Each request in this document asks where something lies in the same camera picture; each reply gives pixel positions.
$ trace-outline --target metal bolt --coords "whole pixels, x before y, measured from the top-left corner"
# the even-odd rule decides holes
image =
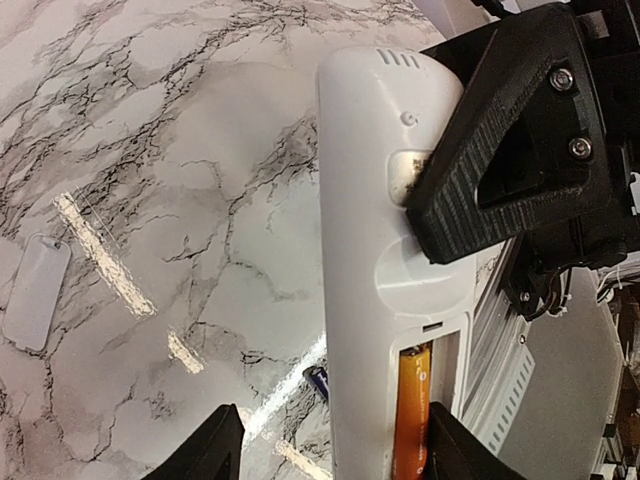
[[[586,160],[591,156],[593,144],[587,137],[576,137],[569,142],[569,152],[577,160]]]
[[[573,87],[573,74],[566,68],[558,68],[549,77],[551,86],[559,92],[566,92]]]

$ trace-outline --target marble countertop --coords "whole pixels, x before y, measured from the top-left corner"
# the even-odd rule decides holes
[[[243,478],[330,478],[315,68],[440,40],[403,0],[1,2],[0,316],[31,235],[72,249],[45,349],[1,340],[1,477],[141,478],[236,403]]]

